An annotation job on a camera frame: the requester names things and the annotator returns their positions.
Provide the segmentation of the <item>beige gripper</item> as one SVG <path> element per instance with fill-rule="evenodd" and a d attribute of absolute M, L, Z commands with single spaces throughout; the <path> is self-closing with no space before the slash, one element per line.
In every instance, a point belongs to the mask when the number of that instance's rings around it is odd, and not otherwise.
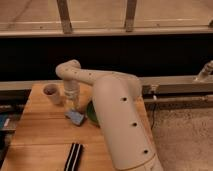
<path fill-rule="evenodd" d="M 68 99 L 73 100 L 71 109 L 74 111 L 80 111 L 79 97 L 80 85 L 76 80 L 65 80 L 64 81 L 64 93 Z"/>

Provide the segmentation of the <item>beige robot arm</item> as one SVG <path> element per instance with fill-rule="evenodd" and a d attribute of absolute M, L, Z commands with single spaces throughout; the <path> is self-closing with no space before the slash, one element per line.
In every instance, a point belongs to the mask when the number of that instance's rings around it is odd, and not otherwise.
<path fill-rule="evenodd" d="M 164 171 L 134 101 L 142 86 L 135 75 L 82 69 L 77 60 L 59 64 L 63 81 L 92 86 L 92 101 L 114 168 L 117 171 Z"/>

